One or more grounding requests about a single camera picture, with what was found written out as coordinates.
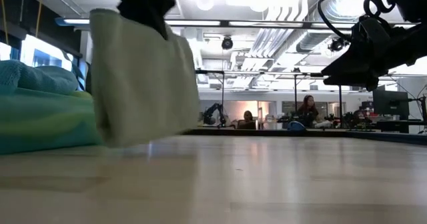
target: person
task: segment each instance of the person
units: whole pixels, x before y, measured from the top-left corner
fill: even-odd
[[[301,124],[305,127],[323,128],[331,126],[330,121],[324,121],[319,114],[312,95],[306,95],[304,97],[303,103],[297,111],[297,115],[300,117]]]
[[[243,120],[238,122],[238,129],[256,130],[254,116],[252,116],[250,111],[245,111],[243,118]]]

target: towel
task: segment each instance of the towel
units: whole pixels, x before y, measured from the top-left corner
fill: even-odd
[[[125,147],[196,128],[199,98],[187,40],[111,10],[90,15],[92,95],[106,145]]]
[[[0,61],[0,85],[9,87],[12,92],[23,88],[69,95],[79,83],[72,72],[61,67],[29,67],[20,61],[9,60]]]

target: wooden table surface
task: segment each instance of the wooden table surface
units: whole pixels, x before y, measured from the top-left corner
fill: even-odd
[[[173,137],[0,157],[4,224],[427,223],[427,149]]]

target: blanket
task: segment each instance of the blanket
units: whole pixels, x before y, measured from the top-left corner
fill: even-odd
[[[0,61],[0,85],[12,91],[16,88],[70,95],[79,85],[75,75],[61,67],[30,67],[16,61]]]

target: computer monitor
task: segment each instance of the computer monitor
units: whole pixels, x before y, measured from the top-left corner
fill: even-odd
[[[374,112],[380,115],[400,115],[408,118],[408,93],[403,91],[372,92],[374,96]]]

